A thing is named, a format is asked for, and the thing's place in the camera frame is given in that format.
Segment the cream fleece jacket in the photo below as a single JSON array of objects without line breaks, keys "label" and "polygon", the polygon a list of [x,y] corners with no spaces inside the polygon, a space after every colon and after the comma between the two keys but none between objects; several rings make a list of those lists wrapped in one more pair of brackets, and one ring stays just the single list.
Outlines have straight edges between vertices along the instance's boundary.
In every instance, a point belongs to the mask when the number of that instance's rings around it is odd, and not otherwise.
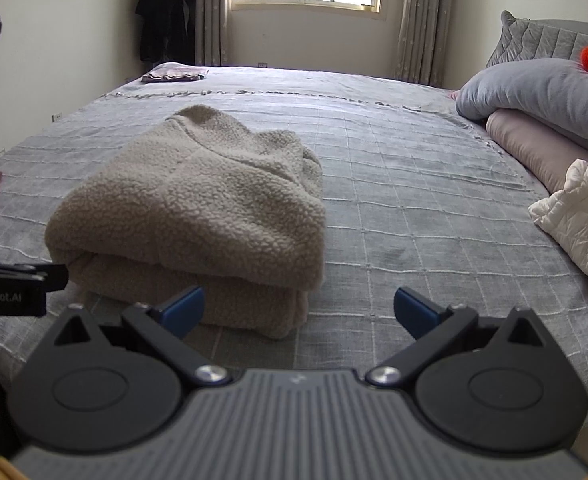
[{"label": "cream fleece jacket", "polygon": [[79,287],[158,304],[198,286],[204,322],[286,337],[324,276],[322,167],[287,130],[180,110],[71,191],[45,231]]}]

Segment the white quilted jacket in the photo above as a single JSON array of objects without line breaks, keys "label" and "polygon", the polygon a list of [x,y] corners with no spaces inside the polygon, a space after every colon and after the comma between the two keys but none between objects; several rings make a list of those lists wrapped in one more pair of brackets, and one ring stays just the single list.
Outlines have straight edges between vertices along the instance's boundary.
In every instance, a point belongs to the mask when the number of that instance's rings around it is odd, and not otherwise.
[{"label": "white quilted jacket", "polygon": [[588,276],[588,162],[572,162],[562,188],[532,203],[528,214]]}]

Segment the pink pillow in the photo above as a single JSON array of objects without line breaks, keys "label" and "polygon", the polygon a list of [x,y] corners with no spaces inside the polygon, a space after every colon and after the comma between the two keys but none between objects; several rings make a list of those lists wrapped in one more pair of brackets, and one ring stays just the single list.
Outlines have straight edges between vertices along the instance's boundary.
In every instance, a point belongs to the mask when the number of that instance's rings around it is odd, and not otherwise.
[{"label": "pink pillow", "polygon": [[550,194],[562,190],[567,170],[576,159],[588,162],[586,148],[517,110],[497,110],[485,128]]}]

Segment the small folded pink cloth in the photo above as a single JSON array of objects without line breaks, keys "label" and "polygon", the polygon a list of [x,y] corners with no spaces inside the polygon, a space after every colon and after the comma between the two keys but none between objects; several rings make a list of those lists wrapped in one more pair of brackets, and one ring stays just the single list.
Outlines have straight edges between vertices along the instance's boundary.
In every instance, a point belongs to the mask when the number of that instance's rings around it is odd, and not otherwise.
[{"label": "small folded pink cloth", "polygon": [[141,81],[143,84],[155,84],[155,82],[190,82],[202,80],[207,74],[208,70],[204,67],[167,62],[149,70],[142,76]]}]

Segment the grey folded duvet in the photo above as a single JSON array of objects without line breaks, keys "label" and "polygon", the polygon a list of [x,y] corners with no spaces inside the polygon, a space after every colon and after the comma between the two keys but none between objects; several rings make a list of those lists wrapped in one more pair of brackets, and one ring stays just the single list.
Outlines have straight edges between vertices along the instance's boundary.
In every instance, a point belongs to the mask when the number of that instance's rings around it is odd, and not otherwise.
[{"label": "grey folded duvet", "polygon": [[535,58],[485,68],[458,91],[456,110],[472,122],[517,110],[588,150],[588,72],[571,60]]}]

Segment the dark hanging coat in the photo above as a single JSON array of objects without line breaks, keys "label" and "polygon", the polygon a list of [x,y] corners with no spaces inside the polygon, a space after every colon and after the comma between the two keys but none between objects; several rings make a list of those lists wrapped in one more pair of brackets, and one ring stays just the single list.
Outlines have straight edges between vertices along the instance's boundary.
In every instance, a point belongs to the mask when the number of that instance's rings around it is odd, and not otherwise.
[{"label": "dark hanging coat", "polygon": [[196,0],[138,0],[135,14],[141,18],[141,61],[195,63]]}]

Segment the grey quilted headboard cushion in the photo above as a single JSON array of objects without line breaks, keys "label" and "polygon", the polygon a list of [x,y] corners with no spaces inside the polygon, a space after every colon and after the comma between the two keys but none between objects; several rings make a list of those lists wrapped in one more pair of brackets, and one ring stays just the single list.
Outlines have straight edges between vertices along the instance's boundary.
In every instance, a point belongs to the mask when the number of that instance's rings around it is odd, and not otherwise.
[{"label": "grey quilted headboard cushion", "polygon": [[572,20],[529,20],[515,18],[504,10],[500,14],[498,44],[486,66],[527,61],[534,58],[562,58],[580,61],[588,47],[588,23]]}]

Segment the left beige curtain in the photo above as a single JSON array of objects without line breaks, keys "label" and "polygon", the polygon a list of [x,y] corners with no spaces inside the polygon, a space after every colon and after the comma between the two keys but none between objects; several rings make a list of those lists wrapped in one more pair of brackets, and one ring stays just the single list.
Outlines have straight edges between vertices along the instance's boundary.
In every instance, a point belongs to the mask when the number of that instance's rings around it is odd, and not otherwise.
[{"label": "left beige curtain", "polygon": [[195,63],[229,64],[231,0],[196,0]]}]

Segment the beige curtain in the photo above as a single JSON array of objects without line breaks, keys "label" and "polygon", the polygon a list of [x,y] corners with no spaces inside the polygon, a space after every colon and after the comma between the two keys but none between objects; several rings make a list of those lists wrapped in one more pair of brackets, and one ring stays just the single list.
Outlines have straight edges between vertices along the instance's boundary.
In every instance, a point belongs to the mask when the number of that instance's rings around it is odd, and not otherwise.
[{"label": "beige curtain", "polygon": [[402,0],[395,79],[442,85],[451,10],[452,0]]},{"label": "beige curtain", "polygon": [[196,0],[195,63],[229,64],[231,0]]}]

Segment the right beige curtain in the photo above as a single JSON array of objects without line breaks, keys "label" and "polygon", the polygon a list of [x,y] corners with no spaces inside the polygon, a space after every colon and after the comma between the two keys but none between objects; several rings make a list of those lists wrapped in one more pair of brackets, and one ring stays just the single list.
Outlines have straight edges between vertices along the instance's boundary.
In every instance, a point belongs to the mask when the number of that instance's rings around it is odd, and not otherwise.
[{"label": "right beige curtain", "polygon": [[451,10],[452,0],[402,0],[395,79],[442,85]]}]

